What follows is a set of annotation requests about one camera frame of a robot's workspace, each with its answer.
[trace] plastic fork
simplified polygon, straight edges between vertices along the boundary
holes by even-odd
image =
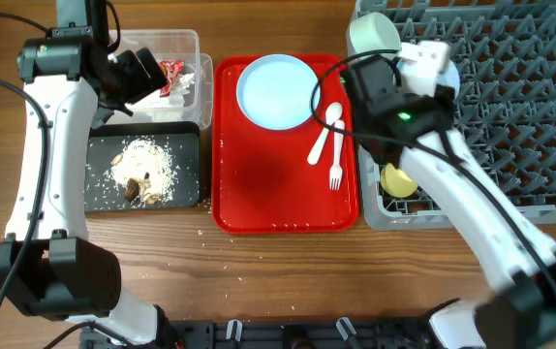
[[[334,127],[340,130],[345,129],[345,122],[338,120]],[[343,169],[340,167],[340,152],[343,149],[343,134],[334,133],[334,165],[329,169],[329,189],[338,190],[343,178]]]

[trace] wooden tabletop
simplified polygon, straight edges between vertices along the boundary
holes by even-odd
[[[55,24],[53,0],[0,0],[0,11]],[[191,28],[214,64],[237,54],[345,55],[346,0],[115,1],[125,29]],[[35,29],[0,19],[0,78],[20,86],[15,58]],[[18,186],[24,103],[0,88],[0,241]],[[479,263],[454,230],[376,232],[363,218],[347,232],[232,237],[194,209],[94,214],[90,241],[114,252],[123,284],[174,320],[335,320],[419,315],[443,301],[485,299]],[[556,225],[544,226],[556,238]],[[68,328],[24,318],[8,302],[0,347],[43,347]],[[61,348],[76,348],[77,335]]]

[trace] gray dish rack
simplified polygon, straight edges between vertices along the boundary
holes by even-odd
[[[452,44],[462,78],[455,127],[527,218],[556,223],[556,0],[481,3],[493,1],[361,0],[354,18],[379,12],[404,42]],[[364,214],[373,229],[451,227],[424,191],[393,198],[363,149],[358,162]]]

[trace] candy wrapper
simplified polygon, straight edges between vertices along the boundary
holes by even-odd
[[[175,84],[177,76],[183,70],[183,61],[165,60],[160,62],[160,68],[162,68],[164,76],[166,76],[166,79],[169,81],[169,83],[160,90],[160,97],[168,97],[170,96],[170,89]]]

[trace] plastic spoon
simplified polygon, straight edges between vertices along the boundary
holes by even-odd
[[[328,125],[333,125],[334,122],[338,121],[342,115],[343,105],[341,105],[339,102],[334,102],[329,105],[329,107],[327,107],[327,110],[325,110],[325,123]],[[313,148],[310,150],[310,154],[308,154],[308,163],[310,165],[317,165],[317,163],[319,162],[321,153],[324,150],[324,144],[325,140],[327,139],[328,133],[329,130],[324,127],[321,131],[321,134],[317,138],[315,145],[313,145]]]

